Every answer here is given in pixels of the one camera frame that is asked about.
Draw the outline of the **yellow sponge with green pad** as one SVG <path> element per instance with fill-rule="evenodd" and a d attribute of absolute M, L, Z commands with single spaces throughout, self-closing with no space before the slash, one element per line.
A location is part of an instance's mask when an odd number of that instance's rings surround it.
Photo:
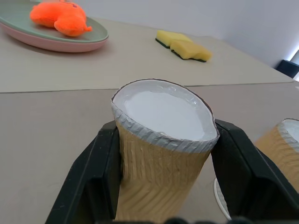
<path fill-rule="evenodd" d="M 188 41 L 173 41 L 170 50 L 183 60 L 209 61 L 213 54 L 201 45 Z"/>
<path fill-rule="evenodd" d="M 181 33 L 158 30 L 155 40 L 163 47 L 169 49 L 173 41 L 193 42 L 189 37 Z"/>

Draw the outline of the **brown ribbed paper cup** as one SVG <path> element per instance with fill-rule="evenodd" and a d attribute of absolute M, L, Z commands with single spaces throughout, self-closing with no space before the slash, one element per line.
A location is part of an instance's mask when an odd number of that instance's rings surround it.
<path fill-rule="evenodd" d="M 299 194 L 299 120 L 282 120 L 253 144 L 274 162 Z M 218 180 L 214 188 L 221 192 Z M 225 200 L 223 206 L 228 213 Z"/>
<path fill-rule="evenodd" d="M 176 216 L 220 133 L 210 106 L 176 83 L 142 79 L 111 99 L 123 178 L 116 221 Z"/>

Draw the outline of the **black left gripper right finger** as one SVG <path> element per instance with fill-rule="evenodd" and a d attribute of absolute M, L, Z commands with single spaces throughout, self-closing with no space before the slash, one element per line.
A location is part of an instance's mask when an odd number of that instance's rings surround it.
<path fill-rule="evenodd" d="M 299 224 L 299 194 L 274 162 L 241 128 L 215 123 L 220 137 L 212 160 L 229 216 L 252 224 Z"/>

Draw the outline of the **pink plate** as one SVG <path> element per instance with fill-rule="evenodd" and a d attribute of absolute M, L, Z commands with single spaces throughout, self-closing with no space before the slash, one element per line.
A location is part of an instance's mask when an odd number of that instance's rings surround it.
<path fill-rule="evenodd" d="M 11 28 L 0 22 L 0 27 L 5 33 L 7 33 L 12 38 L 41 49 L 56 51 L 56 52 L 65 52 L 65 53 L 83 53 L 90 52 L 97 49 L 100 49 L 108 41 L 108 37 L 105 40 L 99 42 L 90 42 L 90 43 L 78 43 L 78 42 L 63 42 L 55 41 L 36 35 L 29 35 L 24 32 L 18 31 L 15 28 Z"/>

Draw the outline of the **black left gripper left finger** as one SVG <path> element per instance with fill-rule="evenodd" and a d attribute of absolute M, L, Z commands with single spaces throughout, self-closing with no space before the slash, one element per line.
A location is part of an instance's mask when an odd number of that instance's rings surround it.
<path fill-rule="evenodd" d="M 113 221 L 121 178 L 119 132 L 111 121 L 73 162 L 45 224 Z"/>

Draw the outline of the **green plate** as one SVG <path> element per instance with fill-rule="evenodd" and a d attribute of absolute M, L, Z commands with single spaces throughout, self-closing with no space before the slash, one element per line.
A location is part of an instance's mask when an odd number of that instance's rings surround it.
<path fill-rule="evenodd" d="M 92 18 L 87 18 L 87 25 L 93 28 L 92 32 L 84 33 L 78 37 L 67 37 L 55 29 L 38 26 L 29 18 L 32 8 L 38 5 L 34 1 L 0 1 L 0 23 L 24 32 L 50 40 L 73 42 L 73 43 L 93 43 L 100 42 L 108 38 L 108 31 L 100 23 Z"/>

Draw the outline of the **orange plush toy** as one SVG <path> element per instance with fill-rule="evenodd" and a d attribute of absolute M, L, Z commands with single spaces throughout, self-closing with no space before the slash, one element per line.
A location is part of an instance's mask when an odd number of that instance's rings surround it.
<path fill-rule="evenodd" d="M 69 37 L 78 37 L 93 30 L 87 25 L 85 11 L 78 4 L 64 0 L 41 2 L 33 6 L 29 17 L 33 23 L 54 28 Z"/>

